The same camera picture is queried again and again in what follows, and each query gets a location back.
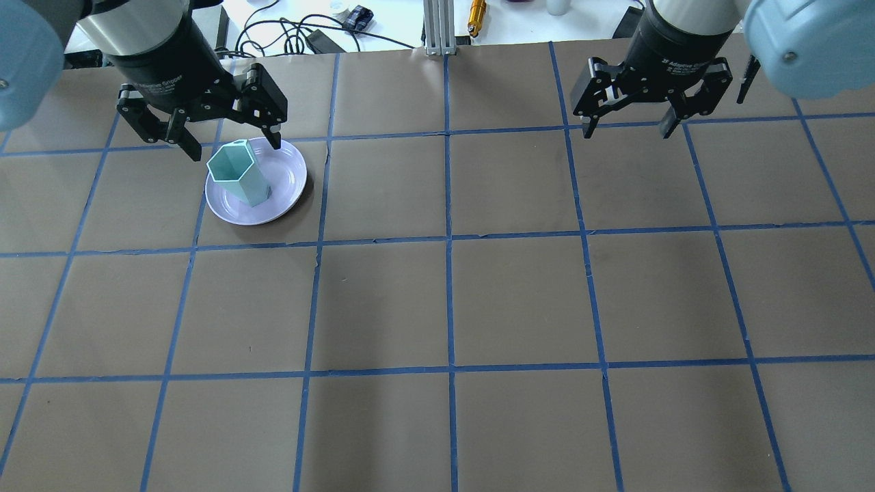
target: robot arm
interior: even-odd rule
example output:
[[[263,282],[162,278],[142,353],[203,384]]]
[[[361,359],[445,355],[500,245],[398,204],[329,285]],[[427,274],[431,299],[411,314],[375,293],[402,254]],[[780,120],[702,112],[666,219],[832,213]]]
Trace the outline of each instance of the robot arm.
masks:
[[[803,99],[875,82],[871,1],[646,1],[626,59],[610,65],[590,58],[571,92],[586,138],[601,117],[634,102],[669,102],[660,124],[665,138],[681,121],[713,112],[732,82],[717,54],[742,17],[753,56],[738,103],[760,66],[780,91]]]
[[[163,140],[200,160],[200,143],[186,123],[228,118],[261,129],[274,148],[280,146],[279,126],[287,120],[285,96],[258,63],[237,77],[222,68],[192,21],[186,0],[0,0],[0,13],[6,11],[27,29],[43,32],[42,39],[31,43],[38,46],[34,53],[0,60],[0,79],[6,85],[0,92],[0,130],[26,122],[36,111],[60,74],[60,41],[66,42],[78,21],[128,78],[116,107],[144,142]],[[169,115],[167,121],[150,106]]]

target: teal hexagonal cup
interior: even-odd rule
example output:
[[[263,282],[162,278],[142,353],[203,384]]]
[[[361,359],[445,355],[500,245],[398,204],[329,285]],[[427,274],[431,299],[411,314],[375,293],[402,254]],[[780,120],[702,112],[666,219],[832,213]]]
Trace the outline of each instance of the teal hexagonal cup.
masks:
[[[270,197],[270,183],[258,168],[258,159],[246,139],[222,145],[206,167],[217,185],[250,207]]]

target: white plate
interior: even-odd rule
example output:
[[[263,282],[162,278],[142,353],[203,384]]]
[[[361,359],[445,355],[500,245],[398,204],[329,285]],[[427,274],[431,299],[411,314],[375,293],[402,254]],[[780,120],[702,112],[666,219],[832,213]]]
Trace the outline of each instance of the white plate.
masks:
[[[206,203],[216,216],[238,226],[255,226],[273,221],[289,211],[304,192],[307,165],[294,145],[283,141],[274,150],[267,138],[250,138],[249,144],[258,158],[258,167],[270,183],[270,197],[254,207],[243,203],[213,181],[207,174],[204,193]]]

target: white container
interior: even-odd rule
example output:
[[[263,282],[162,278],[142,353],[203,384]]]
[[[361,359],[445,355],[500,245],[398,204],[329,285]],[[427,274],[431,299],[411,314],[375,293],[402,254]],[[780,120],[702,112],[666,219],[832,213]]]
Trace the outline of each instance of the white container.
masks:
[[[571,0],[547,0],[547,12],[551,16],[563,16],[571,10]]]
[[[349,4],[345,0],[329,0],[328,15],[343,22],[349,17]]]

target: yellow connector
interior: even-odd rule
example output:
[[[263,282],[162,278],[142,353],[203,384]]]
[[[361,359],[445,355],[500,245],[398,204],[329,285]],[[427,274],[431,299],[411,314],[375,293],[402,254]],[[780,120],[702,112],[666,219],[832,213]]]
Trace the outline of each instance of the yellow connector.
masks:
[[[483,29],[483,16],[487,14],[487,0],[473,0],[471,2],[471,16],[468,18],[468,34],[476,38]]]

